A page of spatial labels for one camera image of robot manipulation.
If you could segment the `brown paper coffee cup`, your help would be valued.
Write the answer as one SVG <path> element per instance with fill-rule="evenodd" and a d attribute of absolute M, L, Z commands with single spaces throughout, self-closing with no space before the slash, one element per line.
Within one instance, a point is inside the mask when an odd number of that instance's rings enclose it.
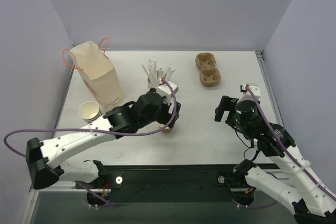
<path fill-rule="evenodd" d="M 173 131 L 173 127 L 165 127 L 161 132 L 164 134 L 169 134 Z"/>

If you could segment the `beige paper takeout bag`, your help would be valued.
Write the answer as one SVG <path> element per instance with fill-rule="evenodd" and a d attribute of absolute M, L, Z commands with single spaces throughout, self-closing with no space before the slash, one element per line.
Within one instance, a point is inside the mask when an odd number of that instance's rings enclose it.
<path fill-rule="evenodd" d="M 86 41 L 70 50 L 64 49 L 62 59 L 78 71 L 103 113 L 107 113 L 123 101 L 123 93 L 116 68 L 100 46 Z"/>

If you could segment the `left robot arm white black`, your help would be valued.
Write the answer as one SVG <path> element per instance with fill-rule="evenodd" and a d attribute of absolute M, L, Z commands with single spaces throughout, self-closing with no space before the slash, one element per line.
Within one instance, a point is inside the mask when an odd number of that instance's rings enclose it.
<path fill-rule="evenodd" d="M 33 188 L 45 189 L 60 180 L 79 180 L 95 188 L 102 187 L 107 173 L 100 161 L 71 163 L 68 159 L 123 136 L 139 136 L 138 130 L 153 122 L 173 127 L 179 118 L 181 104 L 170 98 L 152 89 L 137 101 L 113 108 L 78 132 L 43 141 L 36 137 L 30 139 L 26 163 Z"/>

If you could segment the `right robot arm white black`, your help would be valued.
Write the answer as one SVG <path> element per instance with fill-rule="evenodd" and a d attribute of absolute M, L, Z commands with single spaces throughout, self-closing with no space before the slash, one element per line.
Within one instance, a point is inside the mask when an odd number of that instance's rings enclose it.
<path fill-rule="evenodd" d="M 287 130 L 265 121 L 259 104 L 252 99 L 224 95 L 215 109 L 215 121 L 221 121 L 228 112 L 225 123 L 276 164 L 291 185 L 274 178 L 248 159 L 234 167 L 234 183 L 261 190 L 287 208 L 297 223 L 335 223 L 335 194 L 313 172 Z"/>

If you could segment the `white straw holder cup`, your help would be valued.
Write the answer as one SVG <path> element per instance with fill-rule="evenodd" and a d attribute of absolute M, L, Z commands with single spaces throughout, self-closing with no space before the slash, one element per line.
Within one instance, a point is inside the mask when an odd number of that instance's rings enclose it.
<path fill-rule="evenodd" d="M 157 88 L 158 86 L 162 85 L 163 82 L 161 80 L 161 78 L 148 78 L 147 79 L 147 86 L 148 89 L 153 89 L 153 88 Z"/>

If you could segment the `wrapped white straws bundle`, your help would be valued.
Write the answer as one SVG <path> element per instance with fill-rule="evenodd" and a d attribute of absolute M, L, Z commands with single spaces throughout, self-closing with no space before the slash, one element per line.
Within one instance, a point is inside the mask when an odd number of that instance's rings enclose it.
<path fill-rule="evenodd" d="M 147 79 L 148 78 L 161 78 L 166 81 L 170 81 L 172 75 L 175 73 L 176 69 L 173 68 L 172 64 L 169 63 L 165 68 L 160 68 L 157 64 L 157 60 L 148 60 L 146 64 L 141 65 L 144 70 Z"/>

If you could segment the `brown pulp cup carrier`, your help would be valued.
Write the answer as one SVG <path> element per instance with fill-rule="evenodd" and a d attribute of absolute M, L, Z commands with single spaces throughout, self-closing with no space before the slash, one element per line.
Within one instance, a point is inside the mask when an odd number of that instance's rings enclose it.
<path fill-rule="evenodd" d="M 215 67 L 216 60 L 212 53 L 202 52 L 197 54 L 195 63 L 199 69 L 200 82 L 205 87 L 213 87 L 219 84 L 221 74 Z"/>

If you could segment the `stack of paper cups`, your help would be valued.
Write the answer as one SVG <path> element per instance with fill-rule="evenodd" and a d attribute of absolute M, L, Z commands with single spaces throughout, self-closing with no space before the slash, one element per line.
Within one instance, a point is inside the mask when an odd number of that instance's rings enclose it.
<path fill-rule="evenodd" d="M 79 107 L 78 114 L 86 123 L 92 123 L 103 115 L 99 104 L 94 101 L 84 102 Z"/>

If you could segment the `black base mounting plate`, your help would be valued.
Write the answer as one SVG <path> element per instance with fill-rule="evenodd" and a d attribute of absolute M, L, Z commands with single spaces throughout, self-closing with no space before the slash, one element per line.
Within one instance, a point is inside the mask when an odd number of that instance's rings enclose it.
<path fill-rule="evenodd" d="M 105 166 L 101 178 L 88 184 L 91 205 L 106 202 L 231 202 L 251 205 L 255 189 L 233 172 L 233 165 Z"/>

